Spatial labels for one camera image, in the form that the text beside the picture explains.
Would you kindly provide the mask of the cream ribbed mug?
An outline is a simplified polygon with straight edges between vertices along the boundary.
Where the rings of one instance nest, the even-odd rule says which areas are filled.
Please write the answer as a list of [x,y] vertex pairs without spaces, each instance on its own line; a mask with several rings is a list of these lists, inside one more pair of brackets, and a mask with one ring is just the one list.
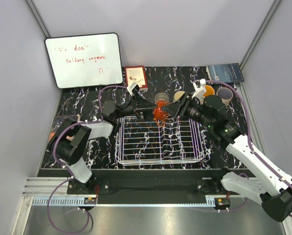
[[182,96],[183,96],[184,94],[185,94],[184,91],[178,91],[178,92],[176,92],[176,93],[174,94],[174,96],[173,96],[173,101],[174,101],[174,102],[179,101],[179,100],[182,98]]

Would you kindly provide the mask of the orange ceramic mug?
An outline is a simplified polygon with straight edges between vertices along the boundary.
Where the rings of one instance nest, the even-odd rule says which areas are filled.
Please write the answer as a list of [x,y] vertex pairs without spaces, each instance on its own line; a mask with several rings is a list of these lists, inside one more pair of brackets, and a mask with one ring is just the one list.
[[166,120],[169,118],[169,114],[162,110],[162,107],[168,104],[169,102],[163,99],[156,101],[157,107],[153,111],[153,119],[159,127],[164,127]]

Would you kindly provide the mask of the brown and cream cup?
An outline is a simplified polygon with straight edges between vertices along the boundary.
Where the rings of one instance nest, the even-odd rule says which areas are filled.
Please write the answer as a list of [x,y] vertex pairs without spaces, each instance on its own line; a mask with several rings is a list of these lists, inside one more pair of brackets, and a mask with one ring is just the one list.
[[160,100],[163,100],[163,101],[166,101],[166,102],[169,102],[169,96],[165,93],[158,93],[155,95],[154,97],[155,99],[155,102],[157,103],[158,101]]

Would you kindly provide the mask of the white wire dish rack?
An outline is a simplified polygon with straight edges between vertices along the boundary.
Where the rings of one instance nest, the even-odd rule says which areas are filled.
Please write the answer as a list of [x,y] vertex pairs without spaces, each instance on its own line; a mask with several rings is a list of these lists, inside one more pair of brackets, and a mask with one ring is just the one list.
[[169,118],[161,126],[130,116],[119,122],[115,159],[122,165],[192,164],[204,158],[199,125],[192,120]]

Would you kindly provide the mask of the floral iridescent white mug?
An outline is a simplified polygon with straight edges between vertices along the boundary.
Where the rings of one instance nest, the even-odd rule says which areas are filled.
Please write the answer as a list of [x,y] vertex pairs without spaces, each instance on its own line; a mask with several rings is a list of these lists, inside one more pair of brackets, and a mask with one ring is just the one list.
[[205,85],[205,89],[206,89],[206,92],[203,95],[203,97],[207,97],[207,96],[210,96],[210,95],[215,95],[215,90],[213,89],[212,86]]

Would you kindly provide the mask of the pink iridescent mug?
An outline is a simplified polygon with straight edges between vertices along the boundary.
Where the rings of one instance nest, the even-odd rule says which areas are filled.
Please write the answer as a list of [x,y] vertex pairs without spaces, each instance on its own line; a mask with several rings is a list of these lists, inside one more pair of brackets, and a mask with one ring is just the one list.
[[226,87],[221,87],[217,90],[216,93],[219,96],[225,106],[228,106],[233,98],[233,92]]

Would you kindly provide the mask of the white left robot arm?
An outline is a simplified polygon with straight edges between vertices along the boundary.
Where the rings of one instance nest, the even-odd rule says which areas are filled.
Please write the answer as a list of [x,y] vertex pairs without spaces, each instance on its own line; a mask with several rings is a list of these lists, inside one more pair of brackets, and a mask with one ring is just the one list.
[[153,120],[157,105],[139,95],[137,89],[130,93],[130,100],[122,105],[108,100],[102,105],[102,120],[76,121],[65,118],[47,145],[47,150],[60,165],[65,166],[71,178],[78,181],[78,188],[85,194],[95,189],[92,172],[87,167],[83,152],[90,139],[107,138],[115,134],[120,124],[117,119],[135,115],[138,119]]

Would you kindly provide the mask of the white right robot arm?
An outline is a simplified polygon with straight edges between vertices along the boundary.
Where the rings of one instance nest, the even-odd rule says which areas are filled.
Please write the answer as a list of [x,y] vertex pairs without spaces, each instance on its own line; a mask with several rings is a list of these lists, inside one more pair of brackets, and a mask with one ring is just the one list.
[[217,194],[236,192],[261,205],[266,214],[283,222],[292,213],[292,176],[278,168],[249,140],[239,126],[228,119],[226,106],[216,95],[206,97],[202,104],[189,94],[162,106],[162,111],[175,118],[198,122],[207,129],[211,139],[239,159],[258,179],[252,182],[232,171],[212,181]]

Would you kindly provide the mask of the red and white book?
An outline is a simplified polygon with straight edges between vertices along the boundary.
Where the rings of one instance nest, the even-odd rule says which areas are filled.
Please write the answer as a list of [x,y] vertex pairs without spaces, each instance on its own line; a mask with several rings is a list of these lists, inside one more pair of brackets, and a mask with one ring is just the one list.
[[148,90],[146,72],[144,66],[125,67],[126,85],[129,87],[132,83],[136,83],[140,90]]

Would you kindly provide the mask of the dark blue book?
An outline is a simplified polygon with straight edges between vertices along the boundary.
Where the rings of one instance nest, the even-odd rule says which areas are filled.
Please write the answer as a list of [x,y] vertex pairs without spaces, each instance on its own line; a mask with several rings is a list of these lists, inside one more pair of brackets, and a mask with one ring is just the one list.
[[227,84],[244,82],[244,77],[238,63],[207,66],[209,78]]

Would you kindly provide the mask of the white dry-erase board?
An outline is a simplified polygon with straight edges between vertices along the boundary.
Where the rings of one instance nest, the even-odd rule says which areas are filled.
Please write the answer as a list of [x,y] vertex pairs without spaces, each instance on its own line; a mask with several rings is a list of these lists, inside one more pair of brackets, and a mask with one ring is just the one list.
[[60,89],[123,81],[116,33],[48,38],[45,46],[55,83]]

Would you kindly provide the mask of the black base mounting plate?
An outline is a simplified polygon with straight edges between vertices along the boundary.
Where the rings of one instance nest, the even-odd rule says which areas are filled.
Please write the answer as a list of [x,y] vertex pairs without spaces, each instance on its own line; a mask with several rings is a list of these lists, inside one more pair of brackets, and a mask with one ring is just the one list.
[[99,205],[199,204],[207,195],[227,195],[223,169],[94,170],[89,182],[72,180],[68,194],[98,193]]

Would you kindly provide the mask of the Tale of Two Cities book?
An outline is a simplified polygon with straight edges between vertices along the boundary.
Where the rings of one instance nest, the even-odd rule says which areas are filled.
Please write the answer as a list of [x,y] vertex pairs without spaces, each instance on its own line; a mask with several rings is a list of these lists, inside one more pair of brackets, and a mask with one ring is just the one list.
[[63,116],[56,116],[54,118],[53,124],[52,124],[52,128],[50,131],[50,134],[53,135],[55,134],[55,132],[57,131],[57,129],[61,126],[62,122],[66,119],[66,118],[72,118],[73,120],[80,120],[80,116],[79,115],[63,115]]

